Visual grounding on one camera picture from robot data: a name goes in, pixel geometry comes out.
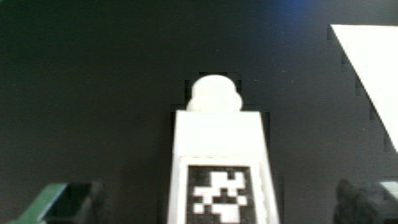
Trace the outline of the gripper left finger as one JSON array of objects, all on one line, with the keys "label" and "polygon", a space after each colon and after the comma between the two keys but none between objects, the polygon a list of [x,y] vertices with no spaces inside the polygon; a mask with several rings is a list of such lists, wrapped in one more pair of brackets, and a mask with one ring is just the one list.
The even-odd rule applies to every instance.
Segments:
[{"label": "gripper left finger", "polygon": [[52,183],[11,224],[107,224],[107,194],[99,182]]}]

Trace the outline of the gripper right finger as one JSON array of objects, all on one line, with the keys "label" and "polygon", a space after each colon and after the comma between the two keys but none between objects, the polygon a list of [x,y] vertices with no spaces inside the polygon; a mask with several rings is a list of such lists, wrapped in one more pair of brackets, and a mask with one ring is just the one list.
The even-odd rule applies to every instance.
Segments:
[{"label": "gripper right finger", "polygon": [[336,186],[334,224],[398,224],[398,181]]}]

